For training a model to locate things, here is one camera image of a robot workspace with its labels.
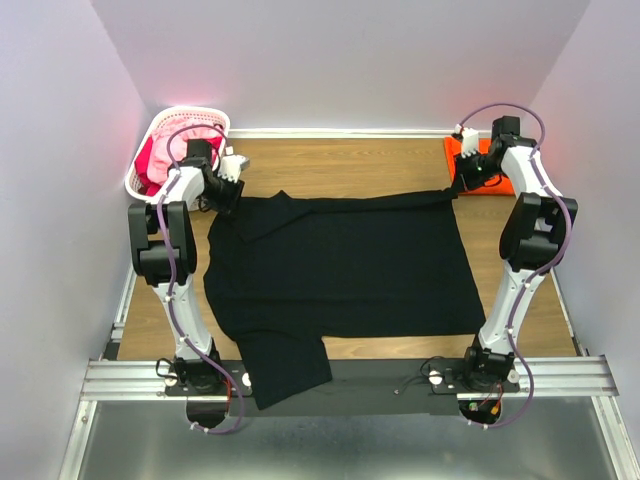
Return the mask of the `black t shirt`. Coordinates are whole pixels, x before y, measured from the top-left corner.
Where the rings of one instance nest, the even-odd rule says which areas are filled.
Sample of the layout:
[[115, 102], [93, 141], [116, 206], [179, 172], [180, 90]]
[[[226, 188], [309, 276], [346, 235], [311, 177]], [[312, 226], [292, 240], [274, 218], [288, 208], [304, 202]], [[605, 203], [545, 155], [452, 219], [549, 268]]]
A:
[[329, 382], [325, 337], [470, 335], [485, 314], [450, 190], [245, 197], [208, 233], [206, 298], [259, 409]]

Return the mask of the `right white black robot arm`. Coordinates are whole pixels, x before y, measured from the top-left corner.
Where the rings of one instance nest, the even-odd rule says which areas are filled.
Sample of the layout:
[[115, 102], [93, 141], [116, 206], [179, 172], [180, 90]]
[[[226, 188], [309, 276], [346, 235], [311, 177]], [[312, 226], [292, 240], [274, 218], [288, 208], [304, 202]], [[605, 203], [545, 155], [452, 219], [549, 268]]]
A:
[[516, 196], [499, 242], [503, 276], [496, 300], [459, 370], [462, 384], [480, 392], [509, 380], [529, 305], [565, 255], [578, 203], [553, 185], [541, 161], [540, 143], [520, 134], [518, 117], [493, 122], [485, 153], [474, 129], [458, 124], [452, 137], [460, 143], [452, 182], [457, 191], [469, 193], [502, 176]]

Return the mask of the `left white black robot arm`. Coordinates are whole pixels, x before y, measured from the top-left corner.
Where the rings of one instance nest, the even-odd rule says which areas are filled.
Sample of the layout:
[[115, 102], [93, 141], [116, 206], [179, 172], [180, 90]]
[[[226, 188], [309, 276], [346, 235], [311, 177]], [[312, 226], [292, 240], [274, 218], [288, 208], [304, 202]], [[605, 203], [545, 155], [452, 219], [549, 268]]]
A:
[[128, 210], [134, 271], [162, 303], [174, 337], [175, 356], [161, 376], [170, 388], [200, 395], [237, 389], [196, 298], [197, 247], [189, 208], [202, 200], [218, 214], [233, 212], [244, 188], [243, 163], [241, 156], [220, 157], [208, 140], [189, 140], [185, 157], [172, 165], [157, 196]]

